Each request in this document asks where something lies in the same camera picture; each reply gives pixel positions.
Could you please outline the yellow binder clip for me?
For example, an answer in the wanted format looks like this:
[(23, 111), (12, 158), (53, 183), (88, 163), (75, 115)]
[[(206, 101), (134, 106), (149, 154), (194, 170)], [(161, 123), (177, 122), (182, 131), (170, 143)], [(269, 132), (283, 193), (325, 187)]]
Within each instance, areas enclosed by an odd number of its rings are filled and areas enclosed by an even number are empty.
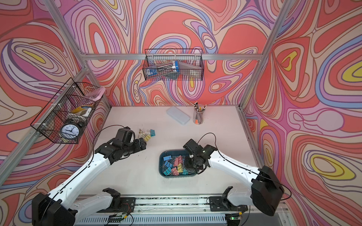
[(177, 172), (178, 172), (178, 173), (183, 173), (183, 166), (182, 166), (181, 164), (179, 164), (179, 165), (177, 166)]
[(148, 142), (148, 141), (151, 139), (151, 135), (146, 134), (146, 135), (143, 136), (143, 139), (144, 139), (146, 142)]

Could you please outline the large teal binder clip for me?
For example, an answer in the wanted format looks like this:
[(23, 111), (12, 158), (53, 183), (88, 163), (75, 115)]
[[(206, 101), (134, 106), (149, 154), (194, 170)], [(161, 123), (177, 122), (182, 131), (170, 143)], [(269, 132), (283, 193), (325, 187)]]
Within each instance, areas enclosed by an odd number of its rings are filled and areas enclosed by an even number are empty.
[(183, 169), (183, 175), (191, 175), (191, 169), (188, 169), (188, 168), (184, 168)]

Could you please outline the pink binder clip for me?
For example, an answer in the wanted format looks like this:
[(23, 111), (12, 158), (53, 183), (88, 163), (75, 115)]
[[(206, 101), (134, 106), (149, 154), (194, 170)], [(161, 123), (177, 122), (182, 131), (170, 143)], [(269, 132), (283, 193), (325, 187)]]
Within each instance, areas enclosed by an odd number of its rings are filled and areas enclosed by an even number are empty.
[(181, 163), (181, 164), (184, 164), (184, 156), (178, 156), (178, 162)]
[(174, 164), (173, 164), (175, 167), (179, 165), (179, 162), (178, 162), (178, 157), (175, 158), (174, 160)]
[(177, 168), (172, 168), (172, 175), (179, 176), (179, 172), (178, 172)]

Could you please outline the dark teal storage tray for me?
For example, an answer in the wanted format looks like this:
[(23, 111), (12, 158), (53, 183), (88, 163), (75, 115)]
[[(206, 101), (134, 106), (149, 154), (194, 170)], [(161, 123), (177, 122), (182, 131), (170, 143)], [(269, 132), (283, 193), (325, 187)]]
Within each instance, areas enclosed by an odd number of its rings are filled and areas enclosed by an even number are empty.
[(187, 168), (189, 154), (184, 149), (164, 151), (159, 156), (159, 173), (164, 178), (193, 177), (196, 171)]

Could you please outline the blue binder clip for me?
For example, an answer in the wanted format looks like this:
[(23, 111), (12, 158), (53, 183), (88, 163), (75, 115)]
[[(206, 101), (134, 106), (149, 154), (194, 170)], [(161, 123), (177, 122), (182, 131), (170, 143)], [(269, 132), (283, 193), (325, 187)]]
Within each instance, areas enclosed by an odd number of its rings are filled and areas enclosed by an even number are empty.
[(165, 161), (165, 166), (168, 167), (168, 168), (172, 168), (173, 164), (170, 163), (169, 161)]
[(169, 160), (172, 160), (172, 156), (171, 155), (168, 155), (168, 156), (165, 156), (163, 157), (163, 160), (166, 162), (166, 161), (169, 161)]

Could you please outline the teal binder clip lone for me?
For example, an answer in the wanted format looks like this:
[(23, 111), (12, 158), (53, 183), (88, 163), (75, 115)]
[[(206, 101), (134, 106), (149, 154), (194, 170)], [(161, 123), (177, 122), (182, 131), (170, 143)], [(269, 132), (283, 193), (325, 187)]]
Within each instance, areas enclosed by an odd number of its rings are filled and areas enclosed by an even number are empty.
[(171, 168), (164, 169), (163, 174), (165, 176), (168, 176), (168, 175), (172, 174), (172, 169)]

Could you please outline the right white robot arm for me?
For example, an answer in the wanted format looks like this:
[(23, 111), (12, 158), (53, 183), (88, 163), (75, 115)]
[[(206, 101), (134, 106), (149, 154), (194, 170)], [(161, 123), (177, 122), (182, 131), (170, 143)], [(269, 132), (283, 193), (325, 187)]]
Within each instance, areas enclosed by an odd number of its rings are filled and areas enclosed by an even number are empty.
[(243, 164), (224, 153), (217, 147), (206, 145), (202, 147), (193, 139), (190, 139), (183, 148), (191, 156), (192, 168), (205, 167), (221, 170), (248, 186), (250, 195), (234, 192), (227, 195), (226, 199), (234, 206), (249, 205), (250, 202), (263, 214), (274, 216), (282, 200), (284, 188), (274, 171), (268, 167), (262, 168)]

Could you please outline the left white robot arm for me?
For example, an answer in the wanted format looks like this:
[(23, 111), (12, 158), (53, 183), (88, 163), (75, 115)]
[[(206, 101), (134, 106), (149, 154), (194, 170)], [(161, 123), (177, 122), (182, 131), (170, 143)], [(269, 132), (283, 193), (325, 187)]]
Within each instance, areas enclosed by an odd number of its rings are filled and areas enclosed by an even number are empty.
[(102, 210), (128, 211), (131, 207), (122, 203), (121, 195), (112, 188), (77, 202), (80, 193), (104, 170), (117, 161), (145, 150), (144, 138), (136, 138), (129, 128), (118, 130), (115, 138), (100, 145), (92, 157), (72, 176), (46, 195), (39, 193), (32, 200), (32, 224), (34, 226), (73, 226), (82, 219)]

